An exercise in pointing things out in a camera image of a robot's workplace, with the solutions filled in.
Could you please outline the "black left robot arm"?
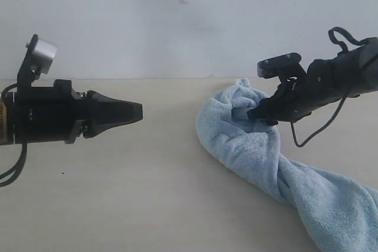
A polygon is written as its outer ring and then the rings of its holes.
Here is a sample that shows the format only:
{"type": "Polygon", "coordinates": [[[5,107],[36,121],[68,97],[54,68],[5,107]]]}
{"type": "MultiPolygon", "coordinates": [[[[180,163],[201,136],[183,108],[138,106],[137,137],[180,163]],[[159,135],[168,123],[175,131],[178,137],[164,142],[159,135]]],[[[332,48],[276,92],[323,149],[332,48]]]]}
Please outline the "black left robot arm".
{"type": "Polygon", "coordinates": [[[143,119],[140,103],[104,96],[93,90],[76,92],[70,80],[51,87],[9,92],[1,100],[1,144],[44,143],[93,138],[114,127],[143,119]]]}

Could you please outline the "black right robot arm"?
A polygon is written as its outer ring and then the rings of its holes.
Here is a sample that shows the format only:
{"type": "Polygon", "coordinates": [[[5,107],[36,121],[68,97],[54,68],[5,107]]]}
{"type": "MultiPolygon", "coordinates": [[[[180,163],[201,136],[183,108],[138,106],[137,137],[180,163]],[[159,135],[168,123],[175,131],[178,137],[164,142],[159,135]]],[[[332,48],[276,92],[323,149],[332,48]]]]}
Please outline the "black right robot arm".
{"type": "Polygon", "coordinates": [[[295,123],[343,97],[377,91],[377,38],[332,59],[315,59],[306,70],[300,61],[298,53],[288,53],[258,62],[259,77],[278,77],[280,83],[272,96],[247,112],[250,120],[295,123]]]}

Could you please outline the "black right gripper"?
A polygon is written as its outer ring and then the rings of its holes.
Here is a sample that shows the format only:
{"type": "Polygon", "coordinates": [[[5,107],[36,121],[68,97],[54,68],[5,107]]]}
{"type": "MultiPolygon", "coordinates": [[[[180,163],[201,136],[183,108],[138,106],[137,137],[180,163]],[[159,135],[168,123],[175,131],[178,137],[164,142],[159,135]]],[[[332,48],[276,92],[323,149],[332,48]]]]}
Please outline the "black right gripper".
{"type": "Polygon", "coordinates": [[[258,120],[268,126],[295,122],[330,103],[366,92],[366,80],[356,58],[314,60],[302,78],[288,85],[279,99],[262,99],[248,110],[248,120],[258,120]]]}

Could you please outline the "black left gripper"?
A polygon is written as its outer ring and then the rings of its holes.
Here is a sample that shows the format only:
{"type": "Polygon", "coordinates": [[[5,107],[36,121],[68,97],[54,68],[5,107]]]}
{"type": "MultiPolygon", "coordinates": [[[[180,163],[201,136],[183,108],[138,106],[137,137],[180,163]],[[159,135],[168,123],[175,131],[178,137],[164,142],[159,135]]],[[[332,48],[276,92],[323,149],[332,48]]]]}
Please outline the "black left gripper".
{"type": "Polygon", "coordinates": [[[75,91],[70,80],[56,79],[52,86],[5,92],[6,145],[73,143],[82,133],[90,139],[143,118],[140,103],[113,99],[93,90],[86,95],[75,91]],[[91,121],[87,122],[89,113],[91,121]]]}

